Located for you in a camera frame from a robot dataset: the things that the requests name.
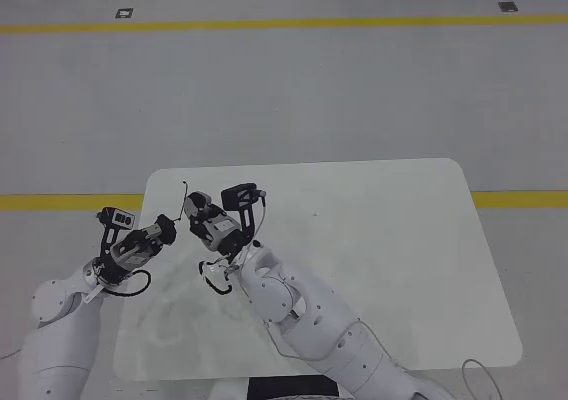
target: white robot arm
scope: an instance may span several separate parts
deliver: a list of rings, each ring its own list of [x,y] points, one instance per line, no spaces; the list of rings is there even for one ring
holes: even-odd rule
[[[107,294],[133,296],[150,284],[144,266],[172,244],[177,232],[164,215],[155,224],[117,241],[120,229],[132,229],[135,217],[106,207],[98,214],[105,231],[100,257],[66,280],[51,280],[33,295],[32,313],[38,328],[25,339],[19,360],[20,400],[78,400],[95,361],[100,308]],[[113,291],[123,280],[143,271],[148,282],[135,293]]]
[[[187,197],[184,211],[191,232],[230,260],[225,274],[239,273],[255,312],[277,328],[297,353],[295,358],[358,400],[453,400],[444,388],[413,377],[395,363],[348,304],[309,269],[281,262],[253,240],[252,204],[261,199],[265,206],[264,197],[254,184],[238,185],[222,192],[222,209],[208,195],[195,192]],[[242,229],[226,211],[240,212]],[[216,289],[218,294],[229,291]]]

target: yellow floor stripe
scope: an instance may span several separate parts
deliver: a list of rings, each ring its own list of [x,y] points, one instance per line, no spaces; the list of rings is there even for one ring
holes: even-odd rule
[[[0,25],[0,34],[228,31],[240,29],[377,28],[465,25],[568,24],[568,14],[462,17],[316,18],[242,21],[120,22],[109,24]]]
[[[473,192],[477,208],[568,208],[568,191]],[[140,210],[142,194],[0,195],[0,211]]]
[[[568,191],[473,192],[476,208],[568,208]]]
[[[0,196],[0,211],[99,211],[142,209],[142,194],[34,194]]]

